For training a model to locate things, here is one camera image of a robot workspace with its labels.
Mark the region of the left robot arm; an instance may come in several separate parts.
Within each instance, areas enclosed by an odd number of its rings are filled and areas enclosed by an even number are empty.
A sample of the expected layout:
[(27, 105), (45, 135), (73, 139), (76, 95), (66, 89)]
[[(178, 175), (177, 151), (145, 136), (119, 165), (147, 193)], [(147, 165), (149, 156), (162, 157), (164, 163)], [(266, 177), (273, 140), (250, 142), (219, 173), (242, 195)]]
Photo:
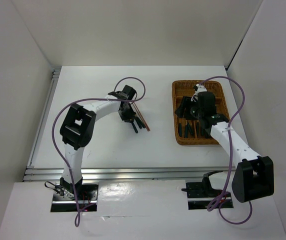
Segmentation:
[(85, 147), (92, 139), (95, 123), (101, 118), (118, 113), (121, 120), (130, 123), (135, 133), (142, 124), (137, 121), (136, 113), (129, 100), (137, 94), (136, 90), (125, 85), (121, 91), (110, 92), (107, 100), (97, 100), (82, 106), (72, 104), (65, 116), (60, 128), (60, 135), (64, 143), (64, 157), (67, 163), (64, 166), (60, 178), (60, 185), (64, 188), (64, 194), (71, 200), (76, 200), (82, 195), (82, 161)]

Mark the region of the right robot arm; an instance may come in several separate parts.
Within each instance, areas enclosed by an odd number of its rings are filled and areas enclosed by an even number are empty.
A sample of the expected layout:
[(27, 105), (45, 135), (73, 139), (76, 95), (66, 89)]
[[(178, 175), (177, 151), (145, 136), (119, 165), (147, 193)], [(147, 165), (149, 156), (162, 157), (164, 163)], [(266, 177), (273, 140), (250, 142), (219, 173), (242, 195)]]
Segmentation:
[(228, 118), (217, 113), (216, 98), (210, 91), (193, 97), (183, 96), (175, 110), (179, 118), (197, 120), (201, 130), (216, 140), (236, 167), (231, 188), (241, 202), (274, 194), (274, 164), (268, 156), (260, 156), (229, 126)]

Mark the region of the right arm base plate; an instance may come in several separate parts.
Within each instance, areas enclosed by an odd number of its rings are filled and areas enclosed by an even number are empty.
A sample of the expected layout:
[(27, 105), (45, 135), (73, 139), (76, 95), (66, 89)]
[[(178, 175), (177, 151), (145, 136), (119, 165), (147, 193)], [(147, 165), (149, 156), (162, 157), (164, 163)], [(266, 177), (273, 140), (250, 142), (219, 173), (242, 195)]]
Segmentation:
[(206, 210), (211, 200), (221, 194), (221, 190), (206, 190), (202, 182), (187, 182), (181, 191), (186, 193), (189, 210)]

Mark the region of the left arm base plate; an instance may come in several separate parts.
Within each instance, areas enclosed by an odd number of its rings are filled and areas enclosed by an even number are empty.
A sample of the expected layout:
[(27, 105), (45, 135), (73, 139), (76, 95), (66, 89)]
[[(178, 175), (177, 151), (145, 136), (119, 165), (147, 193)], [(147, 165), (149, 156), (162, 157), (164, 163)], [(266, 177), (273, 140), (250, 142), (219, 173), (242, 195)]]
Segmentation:
[[(53, 182), (46, 181), (44, 186), (53, 191), (51, 213), (76, 212), (77, 206), (74, 194)], [(96, 212), (98, 200), (98, 184), (84, 184), (80, 186), (77, 201), (83, 212)]]

